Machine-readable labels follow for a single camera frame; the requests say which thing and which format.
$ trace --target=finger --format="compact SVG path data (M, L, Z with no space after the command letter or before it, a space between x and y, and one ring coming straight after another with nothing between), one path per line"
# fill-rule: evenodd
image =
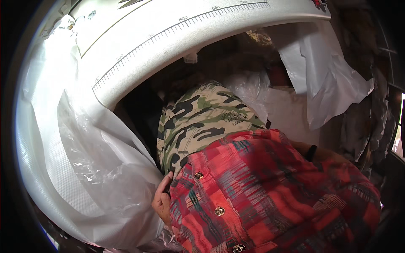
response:
M162 205L163 209L168 210L170 208L170 196L167 193L162 193Z
M155 197L153 198L153 202L161 201L161 195L166 188L166 186L170 183L173 178L173 172L170 171L160 182L158 188L156 189Z
M166 186L170 183L170 181L173 178L173 172L170 171L164 178L163 180L160 182L156 192L160 192L162 193L163 190L166 188Z

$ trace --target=plastic sheet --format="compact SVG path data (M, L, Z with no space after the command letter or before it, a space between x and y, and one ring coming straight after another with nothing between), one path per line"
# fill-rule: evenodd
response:
M265 28L279 49L298 94L307 93L311 130L360 103L374 88L344 60L328 21L293 23Z
M80 64L65 29L27 55L16 114L22 179L41 211L69 235L135 251L161 233L150 204L163 176L133 132L80 82Z
M222 85L253 109L262 122L267 122L269 111L265 102L271 86L265 70L260 72L246 70L240 74L232 74Z

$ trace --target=shirt button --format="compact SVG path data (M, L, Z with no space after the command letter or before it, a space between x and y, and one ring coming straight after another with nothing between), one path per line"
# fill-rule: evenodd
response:
M204 177L204 174L202 174L201 172L197 172L197 173L194 175L194 177L195 177L197 180L199 180L199 179L202 179L202 178Z
M218 216L222 216L225 214L225 208L223 207L217 207L215 208L215 214Z
M233 247L233 253L245 251L246 247L243 244L237 244Z

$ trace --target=cloth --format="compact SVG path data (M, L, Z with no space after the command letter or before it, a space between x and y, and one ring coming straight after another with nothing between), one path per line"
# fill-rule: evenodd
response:
M161 171L176 177L187 156L229 133L265 129L265 124L230 90L216 81L189 89L162 110L157 139Z
M170 188L184 252L357 252L379 192L351 163L311 163L279 130L230 134L188 156Z

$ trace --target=red plaid shirt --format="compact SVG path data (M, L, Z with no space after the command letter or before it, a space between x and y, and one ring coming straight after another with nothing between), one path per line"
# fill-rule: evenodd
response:
M170 191L185 252L357 252L381 213L355 166L308 162L278 130L231 134L189 155Z

